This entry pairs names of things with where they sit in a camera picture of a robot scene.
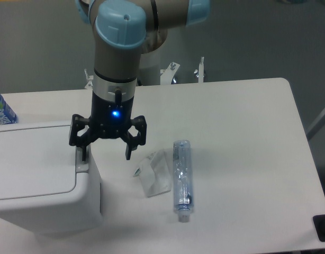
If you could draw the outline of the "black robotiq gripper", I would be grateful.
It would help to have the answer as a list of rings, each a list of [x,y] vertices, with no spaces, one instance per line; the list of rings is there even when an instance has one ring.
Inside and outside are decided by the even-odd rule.
[[[147,123],[143,115],[131,119],[134,98],[121,102],[104,100],[92,93],[92,108],[90,117],[84,118],[79,114],[73,114],[69,131],[69,145],[82,150],[82,161],[86,161],[87,147],[98,138],[117,139],[121,138],[126,144],[125,157],[130,160],[132,151],[138,146],[146,144]],[[88,129],[81,135],[78,132],[86,126]],[[134,137],[130,127],[134,127],[138,133]]]

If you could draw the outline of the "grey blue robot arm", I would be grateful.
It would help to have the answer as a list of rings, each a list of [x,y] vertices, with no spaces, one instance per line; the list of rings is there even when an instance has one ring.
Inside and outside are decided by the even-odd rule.
[[[77,1],[93,30],[95,60],[91,114],[74,114],[69,144],[87,147],[98,139],[122,139],[125,156],[146,143],[144,116],[131,117],[142,46],[147,33],[203,22],[209,1]]]

